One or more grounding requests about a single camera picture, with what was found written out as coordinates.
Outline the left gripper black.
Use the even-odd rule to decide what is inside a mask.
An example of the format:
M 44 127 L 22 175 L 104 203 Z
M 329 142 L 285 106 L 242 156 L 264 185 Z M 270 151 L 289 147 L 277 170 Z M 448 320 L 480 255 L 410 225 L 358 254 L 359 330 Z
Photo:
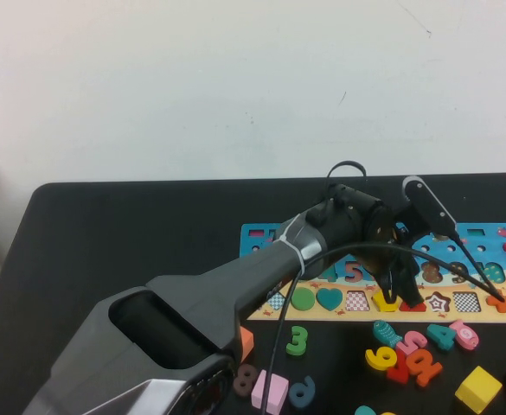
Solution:
M 399 244 L 392 210 L 385 205 L 377 205 L 368 214 L 362 225 L 365 242 Z M 363 248 L 362 265 L 371 275 L 378 275 L 377 281 L 386 303 L 395 303 L 397 293 L 394 288 L 394 272 L 398 273 L 398 295 L 409 308 L 423 302 L 416 277 L 420 269 L 407 252 L 383 248 Z

